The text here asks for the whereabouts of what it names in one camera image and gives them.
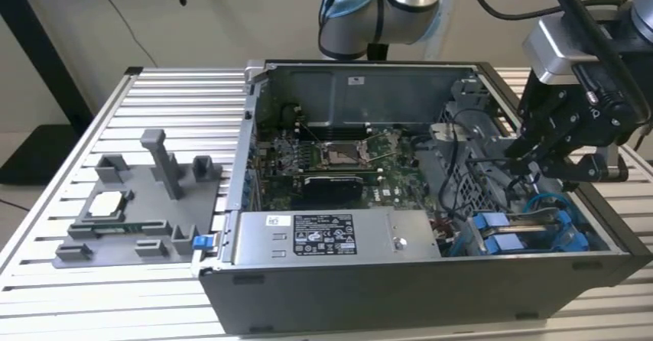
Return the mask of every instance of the blue latch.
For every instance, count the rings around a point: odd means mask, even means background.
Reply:
[[[193,239],[193,249],[209,251],[214,249],[214,236],[213,235],[200,235]]]

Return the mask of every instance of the blue cable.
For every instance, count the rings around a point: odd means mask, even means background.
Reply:
[[[578,218],[578,213],[576,213],[576,210],[574,209],[574,205],[572,203],[570,202],[570,200],[567,199],[566,196],[563,196],[561,194],[559,193],[541,193],[539,194],[536,197],[533,197],[529,202],[527,203],[527,206],[524,207],[524,212],[528,213],[531,211],[531,207],[533,206],[533,204],[536,202],[539,202],[541,199],[545,199],[545,198],[556,198],[559,201],[561,201],[567,207],[568,207],[568,211],[572,212],[574,214],[574,218],[576,219]]]
[[[448,257],[455,257],[459,254],[459,251],[461,250],[463,247],[463,242],[464,242],[464,235],[459,236],[459,240],[453,243],[452,248],[449,249],[449,256]]]

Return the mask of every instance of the white label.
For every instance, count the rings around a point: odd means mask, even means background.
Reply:
[[[349,77],[348,79],[349,85],[365,85],[367,78],[364,76]]]
[[[268,226],[290,226],[292,217],[286,215],[269,215],[266,220]]]

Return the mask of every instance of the motherboard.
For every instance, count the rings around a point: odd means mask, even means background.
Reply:
[[[395,128],[277,131],[258,142],[262,209],[365,209],[395,206],[435,215],[435,197],[416,144],[428,135]]]

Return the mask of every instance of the sticker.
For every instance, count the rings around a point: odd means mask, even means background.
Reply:
[[[269,215],[266,226],[290,226],[290,215]]]
[[[367,78],[364,76],[355,76],[348,78],[348,84],[352,85],[365,85]]]
[[[357,233],[352,215],[296,215],[294,218],[293,238],[297,255],[357,254]]]

